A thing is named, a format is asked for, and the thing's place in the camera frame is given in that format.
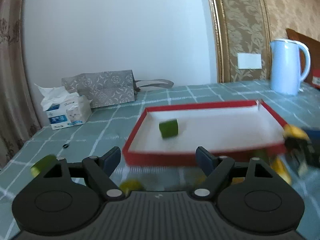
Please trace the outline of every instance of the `green checkered tablecloth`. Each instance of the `green checkered tablecloth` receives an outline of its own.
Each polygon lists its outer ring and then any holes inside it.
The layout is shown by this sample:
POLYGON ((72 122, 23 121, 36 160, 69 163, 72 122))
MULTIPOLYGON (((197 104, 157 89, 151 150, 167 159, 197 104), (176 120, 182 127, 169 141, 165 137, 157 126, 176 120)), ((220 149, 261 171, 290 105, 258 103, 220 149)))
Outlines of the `green checkered tablecloth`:
MULTIPOLYGON (((65 157, 71 163, 80 162, 91 155, 102 156, 113 146, 122 148, 138 117, 148 106, 260 98, 288 123, 320 128, 318 90, 303 83, 298 96, 284 96, 270 90, 265 81, 140 92, 135 102, 94 109, 83 125, 60 130, 44 127, 25 143, 0 173, 0 240, 10 239, 19 231, 11 213, 11 203, 15 195, 32 180, 30 167, 44 156, 54 154, 65 157), (67 149, 62 148, 65 143, 69 143, 67 149)), ((125 179, 137 178, 148 190, 170 190, 192 185, 201 175, 202 171, 196 167, 128 167, 122 158, 111 179, 119 185, 125 179)), ((292 176, 292 186, 303 197, 306 205, 298 231, 309 240, 319 240, 320 172, 310 169, 302 179, 294 174, 292 176)), ((74 181, 84 183, 82 179, 74 181)))

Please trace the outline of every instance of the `wall switch plate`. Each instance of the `wall switch plate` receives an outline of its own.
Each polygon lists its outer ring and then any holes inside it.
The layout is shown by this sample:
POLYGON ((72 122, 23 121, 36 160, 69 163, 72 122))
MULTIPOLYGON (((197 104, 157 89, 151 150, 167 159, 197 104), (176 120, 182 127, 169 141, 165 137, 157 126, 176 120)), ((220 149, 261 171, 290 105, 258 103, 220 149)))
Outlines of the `wall switch plate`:
POLYGON ((239 69, 262 69, 261 54, 257 53, 238 53, 239 69))

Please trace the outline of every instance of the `kettle handle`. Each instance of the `kettle handle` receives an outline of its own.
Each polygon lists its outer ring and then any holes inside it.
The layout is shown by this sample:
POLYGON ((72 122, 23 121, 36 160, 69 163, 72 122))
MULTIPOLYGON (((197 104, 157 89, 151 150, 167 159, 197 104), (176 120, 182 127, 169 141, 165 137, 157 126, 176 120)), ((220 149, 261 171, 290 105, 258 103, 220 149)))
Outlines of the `kettle handle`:
POLYGON ((306 58, 306 65, 304 67, 303 73, 300 76, 300 82, 302 82, 306 79, 306 77, 308 76, 308 74, 310 72, 311 57, 310 57, 309 49, 305 44, 303 44, 300 41, 294 41, 294 42, 298 45, 299 49, 301 49, 303 51, 304 56, 306 58))

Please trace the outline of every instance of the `white wall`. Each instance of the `white wall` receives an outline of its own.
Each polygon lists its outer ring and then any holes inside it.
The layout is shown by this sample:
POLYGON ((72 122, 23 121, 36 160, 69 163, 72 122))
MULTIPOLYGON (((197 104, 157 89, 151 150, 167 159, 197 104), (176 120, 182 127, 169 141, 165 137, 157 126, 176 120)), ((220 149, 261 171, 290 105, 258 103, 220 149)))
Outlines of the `white wall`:
POLYGON ((208 0, 25 0, 23 48, 33 85, 60 86, 80 73, 132 69, 135 79, 216 82, 208 0))

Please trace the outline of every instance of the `ribbed gray panel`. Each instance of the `ribbed gray panel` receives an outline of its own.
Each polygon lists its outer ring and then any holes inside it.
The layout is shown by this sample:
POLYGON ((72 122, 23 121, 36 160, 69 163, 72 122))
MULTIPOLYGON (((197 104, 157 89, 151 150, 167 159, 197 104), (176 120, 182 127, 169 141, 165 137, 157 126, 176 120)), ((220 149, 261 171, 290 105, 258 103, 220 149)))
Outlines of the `ribbed gray panel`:
POLYGON ((239 231, 215 212, 210 202, 185 192, 132 192, 121 202, 108 203, 89 226, 64 236, 22 232, 17 240, 302 240, 296 232, 257 236, 239 231))

